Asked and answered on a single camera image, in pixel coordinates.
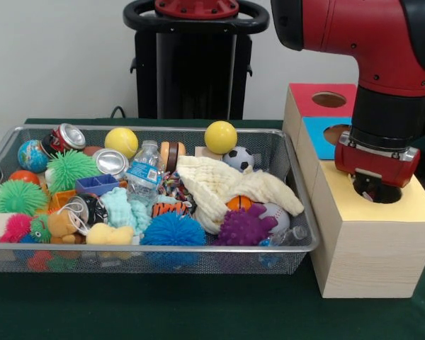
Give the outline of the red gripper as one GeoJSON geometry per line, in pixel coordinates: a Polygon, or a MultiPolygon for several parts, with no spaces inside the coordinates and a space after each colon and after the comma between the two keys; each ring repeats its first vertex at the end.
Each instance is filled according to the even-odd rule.
{"type": "MultiPolygon", "coordinates": [[[[417,148],[408,147],[402,152],[389,152],[370,149],[357,144],[350,138],[349,132],[343,132],[338,139],[334,161],[339,171],[348,174],[364,174],[381,181],[370,184],[370,196],[374,203],[384,201],[384,185],[404,188],[411,180],[420,160],[421,152],[417,148]]],[[[353,187],[355,192],[368,198],[369,180],[365,176],[355,176],[353,187]]]]}

